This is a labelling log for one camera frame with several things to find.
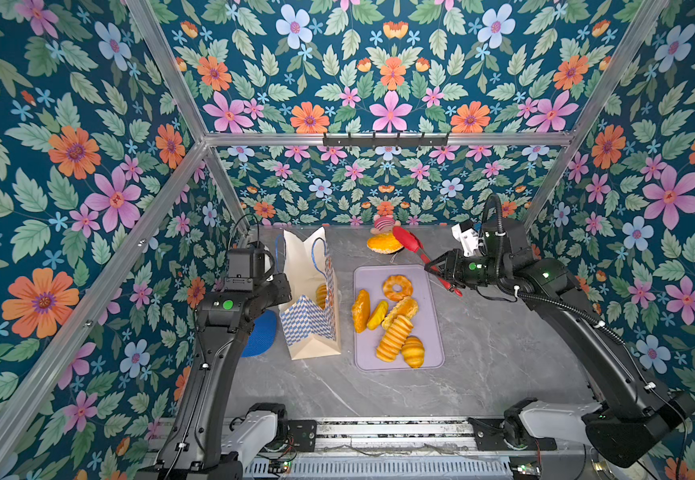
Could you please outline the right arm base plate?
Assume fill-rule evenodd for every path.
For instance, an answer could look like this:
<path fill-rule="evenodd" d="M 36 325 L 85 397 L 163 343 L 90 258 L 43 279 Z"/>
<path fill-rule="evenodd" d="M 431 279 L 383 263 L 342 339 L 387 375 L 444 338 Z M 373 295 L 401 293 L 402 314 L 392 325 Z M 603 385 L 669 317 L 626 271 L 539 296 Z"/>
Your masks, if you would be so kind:
<path fill-rule="evenodd" d="M 531 437 L 523 426 L 505 418 L 467 417 L 473 428 L 473 439 L 479 451 L 555 451 L 557 442 L 551 438 Z"/>

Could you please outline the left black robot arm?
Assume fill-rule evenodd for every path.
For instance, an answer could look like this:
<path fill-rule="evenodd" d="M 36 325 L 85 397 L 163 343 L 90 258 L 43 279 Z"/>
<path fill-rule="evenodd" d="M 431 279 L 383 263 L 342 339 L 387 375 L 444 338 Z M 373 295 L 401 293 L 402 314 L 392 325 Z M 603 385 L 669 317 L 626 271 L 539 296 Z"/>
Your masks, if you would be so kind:
<path fill-rule="evenodd" d="M 265 310 L 291 300 L 283 273 L 229 279 L 197 308 L 195 360 L 175 422 L 151 466 L 138 479 L 240 479 L 261 449 L 278 436 L 279 411 L 254 410 L 224 436 L 235 371 L 254 322 Z"/>

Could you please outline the red silicone tongs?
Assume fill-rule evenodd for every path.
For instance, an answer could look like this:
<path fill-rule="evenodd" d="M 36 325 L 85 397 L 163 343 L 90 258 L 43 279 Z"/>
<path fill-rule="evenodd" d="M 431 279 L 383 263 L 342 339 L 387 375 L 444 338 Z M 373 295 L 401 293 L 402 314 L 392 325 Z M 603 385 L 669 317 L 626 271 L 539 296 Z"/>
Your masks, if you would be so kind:
<path fill-rule="evenodd" d="M 431 263 L 431 258 L 427 255 L 427 252 L 425 252 L 425 248 L 423 247 L 423 244 L 421 243 L 421 240 L 415 236 L 415 234 L 411 233 L 409 230 L 406 230 L 405 228 L 402 228 L 401 226 L 395 226 L 393 227 L 393 237 L 405 248 L 406 250 L 409 250 L 410 252 L 413 252 L 414 254 L 417 254 L 421 260 L 423 260 L 423 263 L 425 265 Z M 444 280 L 443 278 L 440 278 L 437 275 L 437 280 L 439 280 L 439 283 L 449 292 L 461 297 L 463 294 L 461 293 L 461 290 L 458 290 L 453 284 L 447 282 L 447 280 Z"/>

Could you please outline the ridged long bread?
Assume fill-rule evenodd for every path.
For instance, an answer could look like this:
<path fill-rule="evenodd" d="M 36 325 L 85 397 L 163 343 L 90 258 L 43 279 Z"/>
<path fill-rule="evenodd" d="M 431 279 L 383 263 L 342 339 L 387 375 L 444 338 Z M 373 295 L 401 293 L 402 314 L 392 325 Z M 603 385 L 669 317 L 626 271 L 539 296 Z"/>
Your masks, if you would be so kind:
<path fill-rule="evenodd" d="M 328 287 L 326 283 L 321 283 L 315 291 L 315 304 L 321 309 L 325 310 L 326 302 L 328 298 Z"/>
<path fill-rule="evenodd" d="M 393 325 L 385 331 L 385 335 L 381 338 L 381 342 L 379 342 L 379 346 L 375 350 L 375 356 L 387 363 L 395 361 L 397 355 L 401 353 L 401 347 L 403 347 L 407 338 L 411 336 L 411 331 L 413 331 L 413 322 L 405 316 L 397 317 Z"/>

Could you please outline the ridged long bread top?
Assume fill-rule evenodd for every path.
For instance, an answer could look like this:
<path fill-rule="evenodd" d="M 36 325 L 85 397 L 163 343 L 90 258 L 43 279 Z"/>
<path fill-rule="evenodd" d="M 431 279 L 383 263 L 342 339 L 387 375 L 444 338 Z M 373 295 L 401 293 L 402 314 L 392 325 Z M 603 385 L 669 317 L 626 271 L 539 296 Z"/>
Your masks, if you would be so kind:
<path fill-rule="evenodd" d="M 328 298 L 328 287 L 326 283 L 321 283 L 315 291 L 315 304 L 321 309 L 325 310 L 326 302 Z"/>

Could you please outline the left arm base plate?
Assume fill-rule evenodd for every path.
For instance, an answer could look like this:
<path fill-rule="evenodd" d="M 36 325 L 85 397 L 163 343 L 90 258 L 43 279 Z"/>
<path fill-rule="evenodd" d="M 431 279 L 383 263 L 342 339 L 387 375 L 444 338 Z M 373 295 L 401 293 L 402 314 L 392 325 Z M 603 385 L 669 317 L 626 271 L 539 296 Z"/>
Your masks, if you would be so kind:
<path fill-rule="evenodd" d="M 261 453 L 281 455 L 290 452 L 315 452 L 318 423 L 315 420 L 287 420 L 275 438 Z"/>

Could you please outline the round orange bread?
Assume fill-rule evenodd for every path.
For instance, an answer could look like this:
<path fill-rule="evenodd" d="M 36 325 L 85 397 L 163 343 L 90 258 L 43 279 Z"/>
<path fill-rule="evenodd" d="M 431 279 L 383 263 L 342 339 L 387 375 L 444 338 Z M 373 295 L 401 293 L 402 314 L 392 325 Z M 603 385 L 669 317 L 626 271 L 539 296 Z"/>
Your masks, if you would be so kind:
<path fill-rule="evenodd" d="M 389 255 L 405 249 L 405 246 L 395 238 L 393 232 L 385 232 L 371 236 L 367 240 L 367 248 L 378 254 Z"/>

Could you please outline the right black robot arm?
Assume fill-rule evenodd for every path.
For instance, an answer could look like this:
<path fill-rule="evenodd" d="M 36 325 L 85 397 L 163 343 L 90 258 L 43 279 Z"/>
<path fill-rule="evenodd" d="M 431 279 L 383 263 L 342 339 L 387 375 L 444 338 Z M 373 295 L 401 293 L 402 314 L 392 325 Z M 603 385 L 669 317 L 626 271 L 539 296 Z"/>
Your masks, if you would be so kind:
<path fill-rule="evenodd" d="M 589 445 L 608 464 L 629 468 L 695 413 L 691 394 L 669 392 L 635 360 L 561 262 L 516 253 L 467 257 L 453 249 L 427 262 L 425 270 L 459 289 L 494 285 L 505 299 L 523 302 L 561 336 L 599 388 L 599 402 L 527 398 L 511 406 L 503 420 L 509 446 L 565 440 Z"/>

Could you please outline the checkered paper bag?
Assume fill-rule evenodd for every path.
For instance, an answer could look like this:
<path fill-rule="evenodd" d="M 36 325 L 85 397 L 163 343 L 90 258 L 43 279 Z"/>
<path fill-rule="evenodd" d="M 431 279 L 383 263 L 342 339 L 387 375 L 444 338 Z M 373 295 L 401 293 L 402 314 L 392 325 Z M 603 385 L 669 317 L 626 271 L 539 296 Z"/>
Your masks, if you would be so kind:
<path fill-rule="evenodd" d="M 319 228 L 305 240 L 285 231 L 283 273 L 292 300 L 283 304 L 279 321 L 290 358 L 307 360 L 341 354 L 338 288 L 325 229 Z M 315 291 L 328 287 L 325 310 L 315 304 Z"/>

